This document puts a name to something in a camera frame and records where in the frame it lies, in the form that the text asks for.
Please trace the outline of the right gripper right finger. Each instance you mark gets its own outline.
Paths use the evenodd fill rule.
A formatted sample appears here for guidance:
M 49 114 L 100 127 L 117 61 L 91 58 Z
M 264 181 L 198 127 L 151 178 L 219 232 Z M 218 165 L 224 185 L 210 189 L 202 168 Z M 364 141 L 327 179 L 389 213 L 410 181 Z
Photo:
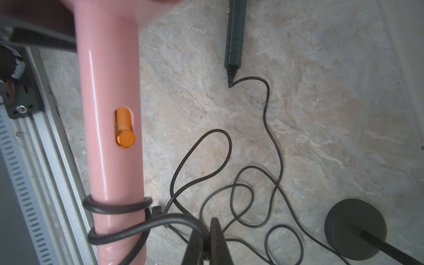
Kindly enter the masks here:
M 210 223 L 210 264 L 234 265 L 224 233 L 217 218 L 212 218 Z

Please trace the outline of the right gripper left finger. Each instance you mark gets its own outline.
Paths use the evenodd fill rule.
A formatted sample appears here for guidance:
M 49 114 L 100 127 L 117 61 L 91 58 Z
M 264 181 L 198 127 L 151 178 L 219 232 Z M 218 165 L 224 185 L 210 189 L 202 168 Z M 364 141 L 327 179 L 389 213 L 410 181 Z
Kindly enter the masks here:
M 204 240 L 192 231 L 181 265 L 204 265 Z

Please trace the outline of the pink hair dryer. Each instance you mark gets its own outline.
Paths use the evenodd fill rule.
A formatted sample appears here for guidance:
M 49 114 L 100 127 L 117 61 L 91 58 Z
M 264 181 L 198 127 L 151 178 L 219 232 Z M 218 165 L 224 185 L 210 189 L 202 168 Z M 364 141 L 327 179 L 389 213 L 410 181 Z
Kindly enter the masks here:
M 138 28 L 176 1 L 66 1 L 74 15 L 94 218 L 87 240 L 100 265 L 143 265 L 152 200 L 144 194 Z

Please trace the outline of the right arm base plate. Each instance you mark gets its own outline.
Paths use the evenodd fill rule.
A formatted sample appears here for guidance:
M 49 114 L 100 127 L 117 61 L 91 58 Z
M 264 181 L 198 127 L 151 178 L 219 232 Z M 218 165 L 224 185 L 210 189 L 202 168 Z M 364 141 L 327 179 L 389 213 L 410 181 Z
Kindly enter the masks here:
M 26 51 L 1 46 L 1 98 L 11 119 L 44 110 L 44 102 Z

